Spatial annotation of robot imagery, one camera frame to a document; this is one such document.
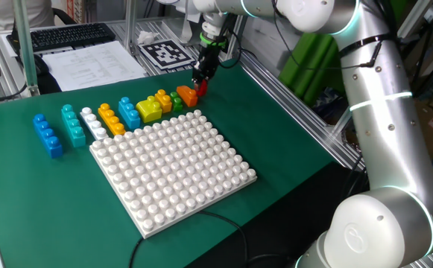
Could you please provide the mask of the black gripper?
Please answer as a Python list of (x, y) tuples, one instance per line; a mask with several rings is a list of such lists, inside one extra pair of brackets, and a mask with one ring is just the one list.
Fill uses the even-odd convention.
[(202, 92), (208, 89), (208, 80), (211, 80), (220, 65), (218, 59), (221, 48), (215, 45), (202, 47), (196, 63), (193, 65), (192, 82), (195, 88)]

